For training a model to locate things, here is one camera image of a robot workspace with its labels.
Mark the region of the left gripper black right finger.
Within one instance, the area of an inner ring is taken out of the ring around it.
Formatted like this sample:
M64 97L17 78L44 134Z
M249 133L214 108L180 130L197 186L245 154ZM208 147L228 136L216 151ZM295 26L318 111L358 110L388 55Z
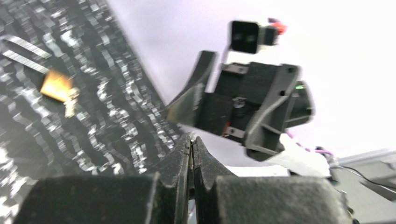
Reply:
M238 177L197 137L192 145L199 224L350 224L341 194L323 178Z

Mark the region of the long shackle brass padlock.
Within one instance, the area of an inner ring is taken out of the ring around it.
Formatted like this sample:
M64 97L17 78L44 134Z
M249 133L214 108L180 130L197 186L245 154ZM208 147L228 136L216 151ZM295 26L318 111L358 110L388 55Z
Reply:
M49 59L51 57L50 53L15 35L2 35L0 37L0 43L3 44L3 42L14 43L44 59ZM64 104L74 101L79 96L79 89L73 87L72 79L66 74L55 69L46 68L10 49L1 49L0 53L13 61L44 74L45 78L40 89L41 94L63 102Z

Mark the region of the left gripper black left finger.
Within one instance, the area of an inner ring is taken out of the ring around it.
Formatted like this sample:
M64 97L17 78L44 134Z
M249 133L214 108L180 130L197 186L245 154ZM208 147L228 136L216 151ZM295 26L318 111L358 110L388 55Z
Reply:
M152 173L59 176L39 180L16 224L185 224L188 217L189 135Z

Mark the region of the silver key bunch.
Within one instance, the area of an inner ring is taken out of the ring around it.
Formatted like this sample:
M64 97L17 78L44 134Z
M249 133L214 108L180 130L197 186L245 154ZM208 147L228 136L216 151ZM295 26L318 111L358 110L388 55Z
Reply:
M75 115L75 105L78 101L78 96L79 96L78 88L72 88L68 91L68 97L64 102L65 105L64 116L66 118L71 118Z

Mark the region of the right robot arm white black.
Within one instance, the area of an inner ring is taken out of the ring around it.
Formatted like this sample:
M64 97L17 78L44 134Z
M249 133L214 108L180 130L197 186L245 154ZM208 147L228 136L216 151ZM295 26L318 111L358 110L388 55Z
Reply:
M181 87L177 87L176 84L181 85L182 81L187 80L193 66L193 54L172 53L167 59L168 79L170 80L167 84L170 89L168 92L169 94L172 92L176 96L176 90L181 90ZM230 53L226 61L241 63L278 62L273 50L269 50L269 53L262 52L257 55ZM321 145L321 143L315 140L315 131L307 129L308 127L310 126L302 125L288 130L287 134L282 134L281 143L285 144L286 152L264 162L248 158L244 149L238 143L192 127L183 127L183 130L192 131L195 136L201 137L209 152L238 176L286 176L286 170L288 169L288 172L295 172L301 176L328 178L330 177L329 165L325 159L320 158L323 156L313 152L314 145ZM310 147L311 152L300 149L297 142L304 147Z

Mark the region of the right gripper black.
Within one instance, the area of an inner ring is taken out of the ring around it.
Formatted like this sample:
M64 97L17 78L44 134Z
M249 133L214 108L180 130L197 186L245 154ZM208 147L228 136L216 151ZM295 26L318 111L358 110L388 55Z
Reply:
M281 134L302 123L300 67L227 64L215 91L207 93L216 57L200 51L186 85L166 106L165 119L239 142L256 161L280 153Z

